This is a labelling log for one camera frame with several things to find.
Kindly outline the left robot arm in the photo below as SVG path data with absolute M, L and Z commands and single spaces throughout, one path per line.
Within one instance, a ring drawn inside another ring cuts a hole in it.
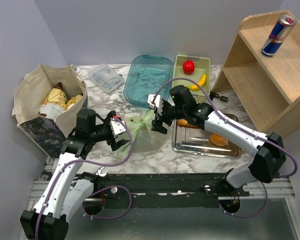
M 127 143 L 117 137 L 129 130 L 114 110 L 106 118 L 92 109 L 82 109 L 76 115 L 76 126 L 63 142 L 57 167 L 41 198 L 31 210 L 24 210 L 20 223 L 29 240 L 63 240 L 69 222 L 85 198 L 97 197 L 101 185 L 94 180 L 81 179 L 73 190 L 71 184 L 93 146 L 105 141 L 113 151 Z

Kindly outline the green plastic grocery bag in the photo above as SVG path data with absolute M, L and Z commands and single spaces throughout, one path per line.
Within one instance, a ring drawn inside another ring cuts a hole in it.
M 140 115 L 123 119 L 132 137 L 133 153 L 156 151 L 160 149 L 169 138 L 171 130 L 169 130 L 165 123 L 163 126 L 167 129 L 167 134 L 152 131 L 152 121 L 155 119 L 155 116 L 154 111 L 148 109 Z

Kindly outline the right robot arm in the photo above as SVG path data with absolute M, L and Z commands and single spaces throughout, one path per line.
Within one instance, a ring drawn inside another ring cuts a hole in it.
M 148 96 L 149 108 L 155 112 L 152 131 L 166 134 L 164 124 L 169 126 L 174 120 L 186 120 L 192 126 L 226 138 L 252 157 L 251 163 L 233 168 L 223 177 L 219 185 L 224 195 L 231 196 L 250 182 L 272 182 L 286 161 L 283 141 L 278 134 L 267 135 L 252 130 L 213 109 L 208 103 L 197 103 L 190 90 L 183 85 L 172 88 L 170 96 L 174 105 L 160 95 Z

